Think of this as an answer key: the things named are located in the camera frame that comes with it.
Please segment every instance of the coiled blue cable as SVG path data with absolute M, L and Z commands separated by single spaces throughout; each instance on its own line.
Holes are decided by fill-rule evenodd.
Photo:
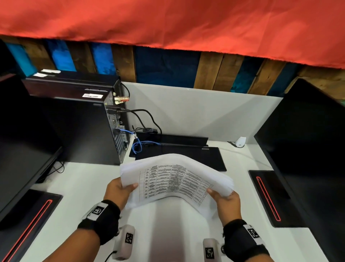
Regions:
M 130 134 L 134 135 L 133 132 L 128 131 L 128 130 L 126 130 L 126 129 L 119 129 L 119 130 L 122 131 L 122 132 L 127 132 L 127 133 L 130 133 Z M 150 144 L 150 143 L 152 143 L 152 144 L 157 144 L 157 145 L 161 146 L 160 143 L 157 143 L 157 142 L 154 142 L 154 141 L 140 141 L 138 137 L 137 137 L 137 140 L 138 140 L 137 142 L 135 142 L 135 143 L 132 144 L 132 150 L 133 150 L 133 153 L 134 153 L 134 154 L 140 153 L 140 152 L 142 151 L 142 145 L 143 145 L 143 144 Z M 137 145 L 140 145 L 140 151 L 136 151 L 136 150 L 135 150 L 135 147 L 136 147 Z

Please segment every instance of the blue wooden plank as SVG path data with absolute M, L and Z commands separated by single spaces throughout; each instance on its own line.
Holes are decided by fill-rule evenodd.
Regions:
M 76 71 L 71 54 L 66 42 L 57 39 L 46 39 L 51 57 L 54 60 L 56 69 L 66 71 Z
M 200 55 L 197 51 L 136 46 L 137 82 L 193 88 Z
M 230 91 L 246 94 L 263 61 L 263 58 L 245 56 Z
M 297 76 L 298 71 L 302 67 L 303 65 L 301 64 L 290 62 L 286 63 L 267 95 L 283 97 L 284 91 L 287 89 L 291 81 Z
M 104 75 L 116 75 L 111 45 L 106 43 L 90 43 L 90 47 L 97 72 Z
M 25 52 L 25 49 L 22 47 L 22 45 L 6 43 L 6 46 L 10 50 L 25 76 L 30 76 L 37 72 L 37 68 L 32 64 L 31 59 Z

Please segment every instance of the black wristband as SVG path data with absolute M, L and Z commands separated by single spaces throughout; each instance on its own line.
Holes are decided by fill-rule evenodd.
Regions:
M 110 200 L 103 200 L 102 203 L 107 204 L 106 208 L 96 206 L 89 212 L 93 213 L 96 209 L 101 208 L 102 212 L 96 220 L 91 220 L 85 218 L 78 225 L 78 228 L 89 229 L 96 232 L 99 236 L 100 244 L 104 245 L 114 236 L 116 236 L 119 228 L 119 218 L 120 218 L 120 209 L 119 207 Z
M 234 262 L 245 262 L 259 254 L 269 255 L 263 244 L 257 244 L 255 239 L 261 240 L 261 238 L 256 231 L 253 228 L 249 231 L 244 225 L 247 225 L 244 220 L 236 219 L 224 226 L 224 251 L 227 257 Z

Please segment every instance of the stack of paper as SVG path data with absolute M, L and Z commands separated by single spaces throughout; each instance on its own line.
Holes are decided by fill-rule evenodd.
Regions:
M 210 187 L 222 196 L 228 196 L 234 190 L 234 182 L 227 175 L 179 154 L 122 164 L 120 172 L 122 186 L 139 183 L 130 195 L 126 208 L 175 196 L 183 198 L 209 219 L 217 211 L 217 205 L 206 189 Z

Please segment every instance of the red outlined slot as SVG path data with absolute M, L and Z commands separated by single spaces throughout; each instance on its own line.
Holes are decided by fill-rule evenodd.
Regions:
M 262 193 L 264 194 L 264 196 L 265 196 L 265 198 L 266 198 L 266 200 L 267 200 L 267 203 L 268 203 L 269 207 L 270 207 L 271 210 L 272 210 L 272 213 L 273 213 L 273 215 L 274 215 L 274 218 L 276 219 L 276 221 L 280 222 L 280 221 L 281 221 L 280 216 L 279 216 L 279 214 L 278 214 L 278 212 L 277 212 L 277 210 L 276 210 L 276 207 L 275 207 L 274 204 L 273 204 L 272 199 L 270 198 L 270 196 L 269 196 L 269 194 L 268 194 L 268 192 L 267 192 L 267 190 L 266 190 L 266 187 L 265 187 L 264 183 L 263 183 L 262 180 L 261 180 L 261 177 L 256 177 L 256 180 L 258 181 L 259 186 L 260 186 L 260 188 L 261 188 L 261 190 L 262 190 Z
M 28 225 L 28 227 L 24 230 L 23 234 L 18 238 L 17 242 L 13 245 L 13 247 L 11 248 L 10 252 L 8 252 L 8 254 L 4 257 L 4 259 L 2 260 L 2 262 L 10 262 L 11 259 L 13 258 L 13 256 L 15 255 L 15 253 L 18 251 L 18 249 L 20 248 L 20 246 L 23 244 L 23 242 L 25 241 L 25 239 L 28 237 L 28 235 L 30 234 L 30 232 L 34 229 L 34 227 L 36 226 L 36 224 L 38 223 L 38 221 L 41 219 L 41 217 L 43 216 L 43 214 L 47 211 L 48 207 L 50 206 L 50 204 L 53 202 L 53 200 L 49 199 L 45 202 L 45 204 L 42 206 L 42 208 L 40 209 L 40 211 L 37 213 L 37 215 L 33 218 L 33 220 L 30 222 L 30 224 Z

